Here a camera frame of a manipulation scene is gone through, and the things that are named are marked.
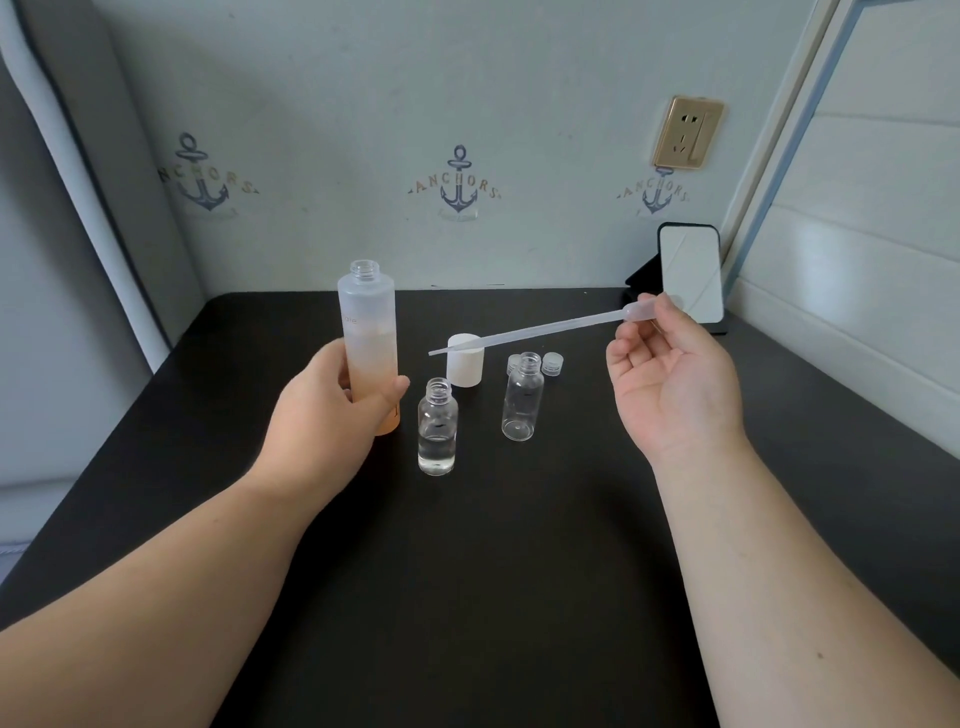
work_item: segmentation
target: bottle neck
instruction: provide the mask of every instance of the bottle neck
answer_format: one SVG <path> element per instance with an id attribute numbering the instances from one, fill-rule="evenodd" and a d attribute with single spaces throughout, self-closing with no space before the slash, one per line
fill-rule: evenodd
<path id="1" fill-rule="evenodd" d="M 524 352 L 520 355 L 520 363 L 516 370 L 523 375 L 534 375 L 540 372 L 540 355 L 533 352 Z"/>
<path id="2" fill-rule="evenodd" d="M 350 272 L 362 283 L 380 280 L 380 266 L 375 260 L 354 260 L 350 263 Z"/>
<path id="3" fill-rule="evenodd" d="M 442 376 L 436 376 L 426 383 L 426 398 L 431 404 L 446 404 L 452 392 L 453 386 Z"/>

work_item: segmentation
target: clear glass bottle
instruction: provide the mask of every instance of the clear glass bottle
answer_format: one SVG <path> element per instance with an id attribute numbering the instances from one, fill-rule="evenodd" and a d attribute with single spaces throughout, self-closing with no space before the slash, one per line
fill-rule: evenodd
<path id="1" fill-rule="evenodd" d="M 374 260 L 354 260 L 337 281 L 340 316 L 347 345 L 350 392 L 360 401 L 396 376 L 396 303 L 394 280 Z M 378 435 L 400 424 L 399 405 L 387 415 Z"/>
<path id="2" fill-rule="evenodd" d="M 437 376 L 426 383 L 426 397 L 417 406 L 417 464 L 428 475 L 453 470 L 459 407 L 452 391 L 450 382 Z"/>
<path id="3" fill-rule="evenodd" d="M 540 357 L 533 352 L 524 352 L 507 381 L 507 394 L 503 398 L 503 434 L 518 442 L 533 437 L 542 396 Z"/>

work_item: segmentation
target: right hand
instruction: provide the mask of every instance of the right hand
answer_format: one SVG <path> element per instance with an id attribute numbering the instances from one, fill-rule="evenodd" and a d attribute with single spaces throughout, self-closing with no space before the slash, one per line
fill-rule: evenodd
<path id="1" fill-rule="evenodd" d="M 670 452 L 745 444 L 730 355 L 666 294 L 655 311 L 655 326 L 624 322 L 607 346 L 617 412 L 636 446 L 656 467 Z"/>
<path id="2" fill-rule="evenodd" d="M 409 385 L 396 376 L 353 401 L 344 340 L 331 341 L 283 388 L 248 476 L 304 503 L 312 518 L 360 470 L 373 434 Z"/>

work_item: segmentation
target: frosted bottle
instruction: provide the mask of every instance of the frosted bottle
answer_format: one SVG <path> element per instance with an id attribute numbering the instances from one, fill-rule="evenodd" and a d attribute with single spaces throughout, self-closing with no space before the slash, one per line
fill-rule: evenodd
<path id="1" fill-rule="evenodd" d="M 396 376 L 396 304 L 394 280 L 380 273 L 373 260 L 354 260 L 337 281 L 340 317 L 347 344 L 347 366 L 353 401 L 389 386 Z M 393 432 L 400 424 L 394 407 L 376 431 Z"/>

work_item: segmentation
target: power outlet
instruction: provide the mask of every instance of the power outlet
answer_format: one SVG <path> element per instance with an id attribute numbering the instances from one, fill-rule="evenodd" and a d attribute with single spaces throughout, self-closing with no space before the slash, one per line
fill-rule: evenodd
<path id="1" fill-rule="evenodd" d="M 723 110 L 721 101 L 674 96 L 660 132 L 654 165 L 675 169 L 704 166 Z"/>

